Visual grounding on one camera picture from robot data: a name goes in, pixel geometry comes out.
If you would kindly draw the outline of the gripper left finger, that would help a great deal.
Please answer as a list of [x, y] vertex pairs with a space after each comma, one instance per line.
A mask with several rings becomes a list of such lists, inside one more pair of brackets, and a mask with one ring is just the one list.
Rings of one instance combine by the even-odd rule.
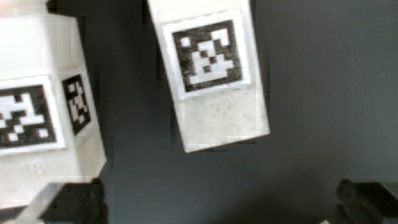
[[99, 179], [63, 185], [38, 218], [44, 224], [110, 224]]

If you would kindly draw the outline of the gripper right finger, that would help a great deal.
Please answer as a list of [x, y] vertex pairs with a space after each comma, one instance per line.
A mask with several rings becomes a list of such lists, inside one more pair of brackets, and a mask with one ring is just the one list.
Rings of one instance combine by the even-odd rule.
[[398, 196], [376, 182], [341, 180], [333, 224], [398, 224]]

